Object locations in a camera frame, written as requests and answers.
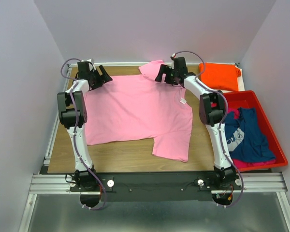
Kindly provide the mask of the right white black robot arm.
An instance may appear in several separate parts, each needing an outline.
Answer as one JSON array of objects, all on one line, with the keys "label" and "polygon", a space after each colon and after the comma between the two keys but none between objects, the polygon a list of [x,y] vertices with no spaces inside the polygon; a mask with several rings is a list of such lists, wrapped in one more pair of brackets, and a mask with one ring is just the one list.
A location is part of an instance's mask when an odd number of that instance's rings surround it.
[{"label": "right white black robot arm", "polygon": [[221,91],[211,89],[196,74],[188,71],[184,57],[173,54],[171,60],[172,65],[160,66],[155,81],[180,85],[199,99],[199,118],[208,130],[214,152],[213,185],[224,189],[237,177],[225,136],[228,102]]}]

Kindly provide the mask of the light pink t shirt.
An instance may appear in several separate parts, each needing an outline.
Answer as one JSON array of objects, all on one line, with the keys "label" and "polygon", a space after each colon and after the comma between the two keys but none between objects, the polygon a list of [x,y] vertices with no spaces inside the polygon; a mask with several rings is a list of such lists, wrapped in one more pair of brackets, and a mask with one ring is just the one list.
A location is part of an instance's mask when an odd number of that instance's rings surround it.
[{"label": "light pink t shirt", "polygon": [[186,90],[155,81],[162,60],[139,67],[139,75],[113,76],[84,96],[88,145],[152,138],[152,154],[187,162],[193,112]]}]

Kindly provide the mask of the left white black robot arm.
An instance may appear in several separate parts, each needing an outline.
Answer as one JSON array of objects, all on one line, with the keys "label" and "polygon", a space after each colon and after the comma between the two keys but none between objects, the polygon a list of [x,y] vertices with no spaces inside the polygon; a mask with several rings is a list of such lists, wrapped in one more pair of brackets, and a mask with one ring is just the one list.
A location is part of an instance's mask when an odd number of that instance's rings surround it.
[{"label": "left white black robot arm", "polygon": [[57,94],[59,121],[67,130],[74,153],[75,172],[72,183],[79,189],[92,191],[100,188],[101,191],[104,191],[105,187],[97,177],[87,147],[85,135],[87,109],[84,95],[112,81],[112,78],[102,65],[95,67],[92,59],[71,58],[64,64],[72,60],[77,61],[78,72],[74,78],[62,75],[62,77],[72,80],[72,85],[66,91]]}]

